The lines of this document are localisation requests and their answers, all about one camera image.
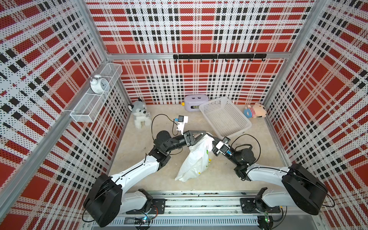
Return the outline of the white plastic bag lemon print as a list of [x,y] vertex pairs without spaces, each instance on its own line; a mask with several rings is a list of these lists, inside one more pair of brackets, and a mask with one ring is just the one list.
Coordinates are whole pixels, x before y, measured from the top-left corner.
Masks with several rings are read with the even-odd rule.
[[211,138],[211,147],[190,146],[190,153],[183,162],[175,181],[186,182],[190,179],[197,178],[209,168],[215,154],[212,152],[214,141]]

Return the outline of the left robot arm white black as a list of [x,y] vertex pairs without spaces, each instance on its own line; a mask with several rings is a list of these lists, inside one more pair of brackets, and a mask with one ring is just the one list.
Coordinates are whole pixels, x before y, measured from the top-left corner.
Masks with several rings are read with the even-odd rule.
[[214,139],[206,131],[185,131],[172,137],[166,130],[160,131],[153,141],[152,150],[143,160],[112,176],[101,174],[92,185],[83,207],[99,227],[110,224],[118,214],[150,210],[152,197],[144,189],[130,193],[129,189],[145,177],[159,171],[171,158],[171,152],[184,146],[212,148]]

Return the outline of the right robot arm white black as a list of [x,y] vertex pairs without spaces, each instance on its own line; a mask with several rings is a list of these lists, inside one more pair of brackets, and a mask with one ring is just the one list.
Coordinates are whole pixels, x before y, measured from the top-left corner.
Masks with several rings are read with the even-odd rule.
[[294,206],[310,215],[317,215],[328,194],[327,187],[298,163],[289,167],[271,167],[256,163],[252,145],[243,144],[241,150],[233,148],[230,140],[214,138],[213,152],[224,155],[235,165],[236,175],[243,181],[263,181],[280,187],[272,190],[264,187],[254,198],[254,206],[260,212],[274,207]]

